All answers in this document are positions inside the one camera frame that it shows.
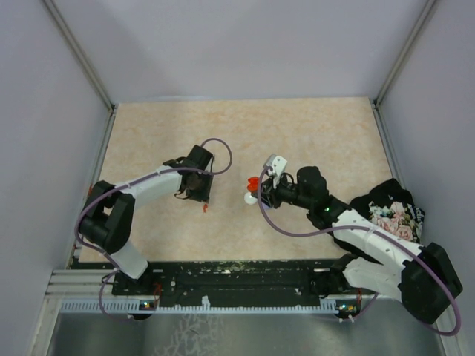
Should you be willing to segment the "white round charging case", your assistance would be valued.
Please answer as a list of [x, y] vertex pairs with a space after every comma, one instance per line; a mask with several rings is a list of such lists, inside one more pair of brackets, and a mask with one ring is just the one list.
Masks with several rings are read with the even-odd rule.
[[258, 198], [254, 197], [251, 192], [246, 192], [244, 194], [244, 201], [247, 205], [254, 205], [258, 202]]

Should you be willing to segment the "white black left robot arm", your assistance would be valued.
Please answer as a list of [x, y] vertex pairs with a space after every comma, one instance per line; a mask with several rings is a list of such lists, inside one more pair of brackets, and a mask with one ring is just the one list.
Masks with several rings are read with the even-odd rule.
[[156, 277], [130, 240], [134, 213], [162, 197], [207, 204], [214, 155], [195, 145], [188, 156], [164, 162], [156, 171], [130, 182], [95, 183], [75, 226], [81, 244], [103, 254], [117, 270], [122, 289], [146, 294]]

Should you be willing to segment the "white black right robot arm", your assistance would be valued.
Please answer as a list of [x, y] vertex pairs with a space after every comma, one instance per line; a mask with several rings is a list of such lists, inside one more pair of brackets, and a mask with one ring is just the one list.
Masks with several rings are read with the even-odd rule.
[[332, 287], [346, 294], [368, 289], [400, 302], [417, 320], [434, 323], [448, 307], [461, 320], [455, 299], [463, 287], [446, 251], [404, 240], [365, 219], [327, 190], [315, 166], [301, 168], [295, 180], [266, 166], [245, 195], [248, 204], [279, 208], [282, 203], [307, 211], [317, 233], [331, 234], [347, 250], [332, 267]]

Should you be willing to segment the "orange round charging case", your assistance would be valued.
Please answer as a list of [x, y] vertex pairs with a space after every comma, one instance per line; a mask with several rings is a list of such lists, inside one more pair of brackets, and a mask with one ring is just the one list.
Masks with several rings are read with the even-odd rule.
[[248, 178], [247, 190], [249, 193], [254, 193], [259, 188], [259, 177]]

